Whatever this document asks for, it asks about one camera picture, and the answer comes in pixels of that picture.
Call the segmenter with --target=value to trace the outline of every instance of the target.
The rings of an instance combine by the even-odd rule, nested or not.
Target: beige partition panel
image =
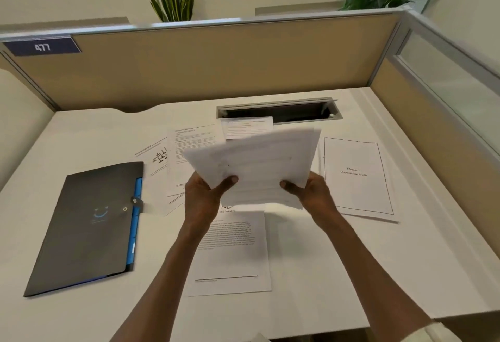
[[[82,53],[16,57],[63,110],[365,86],[397,14],[74,35]]]
[[[500,257],[500,171],[452,115],[412,86],[387,59],[373,92],[391,113],[493,251]]]

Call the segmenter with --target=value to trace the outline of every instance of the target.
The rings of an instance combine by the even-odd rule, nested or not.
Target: desk surface
[[[109,340],[158,271],[184,218],[143,213],[133,272],[25,299],[24,288],[66,175],[134,160],[169,128],[213,120],[217,105],[331,96],[342,120],[277,125],[381,141],[401,223],[348,217],[400,286],[432,317],[500,309],[500,260],[370,88],[56,113],[0,193],[0,329],[3,340]],[[269,204],[272,291],[183,297],[172,341],[248,341],[366,327],[339,257],[305,211]]]

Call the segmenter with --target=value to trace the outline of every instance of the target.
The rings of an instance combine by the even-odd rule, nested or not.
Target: blue sign
[[[74,54],[81,52],[71,36],[3,42],[14,56]]]

